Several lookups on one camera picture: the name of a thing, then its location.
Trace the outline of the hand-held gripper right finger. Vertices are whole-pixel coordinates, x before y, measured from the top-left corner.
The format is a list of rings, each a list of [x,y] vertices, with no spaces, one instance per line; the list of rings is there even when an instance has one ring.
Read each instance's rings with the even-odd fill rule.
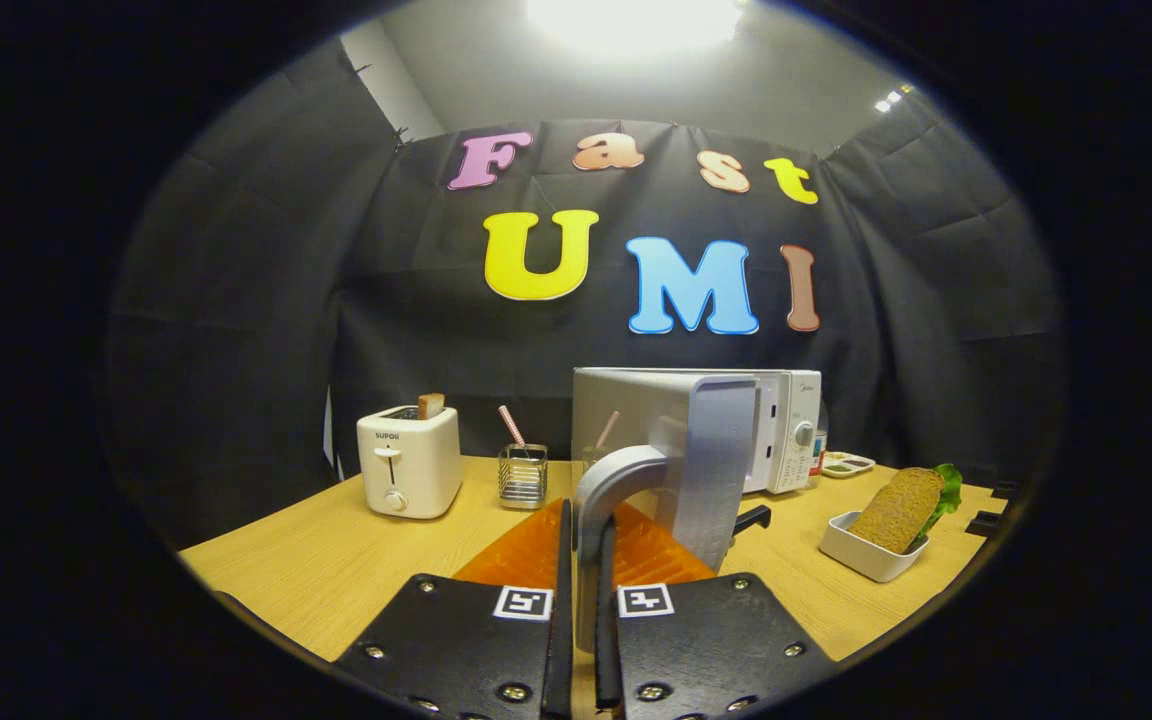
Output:
[[[631,505],[596,558],[596,707],[616,719],[744,717],[838,673],[758,575],[703,571]]]

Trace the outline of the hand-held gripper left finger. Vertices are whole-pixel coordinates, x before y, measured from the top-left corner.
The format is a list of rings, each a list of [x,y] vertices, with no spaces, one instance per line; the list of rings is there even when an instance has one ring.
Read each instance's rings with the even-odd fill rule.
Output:
[[[420,573],[348,644],[335,673],[424,719],[573,715],[573,509],[559,500],[518,525],[498,558],[539,583]]]

